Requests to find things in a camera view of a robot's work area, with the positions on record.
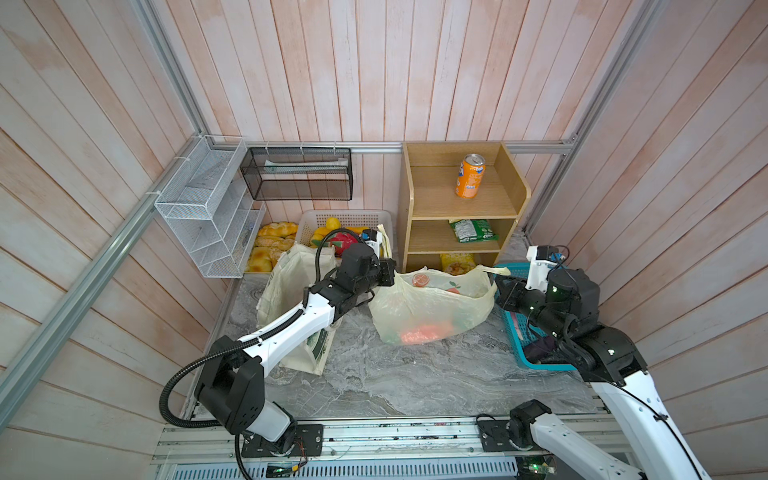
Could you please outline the yellow plastic bag orange print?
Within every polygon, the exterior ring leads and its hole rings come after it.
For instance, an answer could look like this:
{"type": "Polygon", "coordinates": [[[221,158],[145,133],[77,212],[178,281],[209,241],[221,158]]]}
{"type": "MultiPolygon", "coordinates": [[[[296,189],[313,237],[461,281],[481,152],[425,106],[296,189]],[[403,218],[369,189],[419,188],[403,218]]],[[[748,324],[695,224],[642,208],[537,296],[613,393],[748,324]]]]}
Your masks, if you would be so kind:
{"type": "Polygon", "coordinates": [[[394,285],[379,287],[369,303],[373,324],[387,344],[404,345],[400,334],[421,325],[447,324],[454,335],[483,323],[495,305],[495,277],[509,276],[506,267],[478,265],[452,276],[426,267],[397,273],[394,285]]]}

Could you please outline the cream canvas tote bag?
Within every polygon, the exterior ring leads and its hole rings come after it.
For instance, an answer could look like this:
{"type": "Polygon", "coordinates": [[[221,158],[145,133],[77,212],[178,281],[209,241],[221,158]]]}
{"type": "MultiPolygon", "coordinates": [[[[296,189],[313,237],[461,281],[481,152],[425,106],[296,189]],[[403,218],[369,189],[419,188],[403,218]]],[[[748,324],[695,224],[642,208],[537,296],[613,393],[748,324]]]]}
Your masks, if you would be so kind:
{"type": "MultiPolygon", "coordinates": [[[[316,282],[315,252],[314,248],[294,244],[280,257],[257,304],[260,327],[273,322],[298,304],[302,300],[304,288],[316,282]]],[[[322,375],[335,333],[334,327],[319,330],[288,353],[280,365],[322,375]]]]}

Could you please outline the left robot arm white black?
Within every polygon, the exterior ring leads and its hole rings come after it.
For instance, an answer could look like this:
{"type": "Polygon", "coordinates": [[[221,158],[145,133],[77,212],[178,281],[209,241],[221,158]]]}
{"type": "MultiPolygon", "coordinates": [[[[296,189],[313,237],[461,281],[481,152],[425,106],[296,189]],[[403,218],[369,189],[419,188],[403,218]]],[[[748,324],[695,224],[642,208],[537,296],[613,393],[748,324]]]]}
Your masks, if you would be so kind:
{"type": "Polygon", "coordinates": [[[280,450],[287,449],[296,436],[296,421],[266,399],[266,377],[310,336],[356,308],[362,295],[392,286],[395,267],[390,247],[355,241],[343,251],[340,265],[305,288],[301,301],[287,313],[238,340],[220,337],[207,355],[175,373],[159,397],[162,418],[180,428],[222,426],[234,436],[258,436],[280,450]],[[213,416],[211,420],[182,419],[170,409],[172,390],[197,369],[201,373],[194,396],[213,416]]]}

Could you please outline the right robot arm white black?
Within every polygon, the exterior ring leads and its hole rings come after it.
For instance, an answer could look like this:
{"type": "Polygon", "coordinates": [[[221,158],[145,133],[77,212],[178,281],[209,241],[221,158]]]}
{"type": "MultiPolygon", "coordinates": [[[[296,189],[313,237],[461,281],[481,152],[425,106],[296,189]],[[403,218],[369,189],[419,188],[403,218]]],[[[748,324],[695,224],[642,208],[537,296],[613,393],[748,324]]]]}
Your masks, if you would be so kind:
{"type": "Polygon", "coordinates": [[[532,266],[526,280],[501,272],[495,283],[498,306],[526,315],[554,338],[557,352],[609,408],[637,463],[607,453],[538,400],[510,412],[507,435],[515,448],[546,450],[585,479],[708,478],[664,406],[634,342],[600,322],[600,288],[582,270],[545,262],[532,266]]]}

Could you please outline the orange carrot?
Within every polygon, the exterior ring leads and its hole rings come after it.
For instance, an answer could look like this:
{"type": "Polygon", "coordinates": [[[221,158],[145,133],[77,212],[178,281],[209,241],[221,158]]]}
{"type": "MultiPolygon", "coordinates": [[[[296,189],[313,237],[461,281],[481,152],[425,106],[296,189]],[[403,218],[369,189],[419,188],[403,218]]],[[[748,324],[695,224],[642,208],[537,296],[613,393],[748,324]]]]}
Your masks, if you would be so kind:
{"type": "Polygon", "coordinates": [[[418,345],[442,340],[453,334],[453,327],[447,324],[421,325],[401,333],[400,340],[404,345],[418,345]]]}

